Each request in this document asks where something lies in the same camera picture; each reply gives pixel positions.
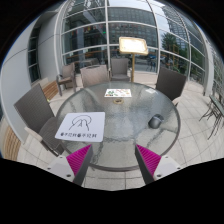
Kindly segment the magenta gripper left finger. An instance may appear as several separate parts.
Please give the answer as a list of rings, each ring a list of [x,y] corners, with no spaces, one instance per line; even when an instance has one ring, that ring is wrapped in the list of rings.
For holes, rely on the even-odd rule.
[[[93,155],[92,145],[87,145],[68,156],[58,156],[47,171],[81,186]]]

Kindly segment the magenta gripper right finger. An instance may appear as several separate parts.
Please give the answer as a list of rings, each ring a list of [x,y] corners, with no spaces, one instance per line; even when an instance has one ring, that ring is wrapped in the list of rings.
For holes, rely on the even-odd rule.
[[[181,169],[170,156],[160,156],[140,146],[135,146],[135,156],[145,184],[150,184]]]

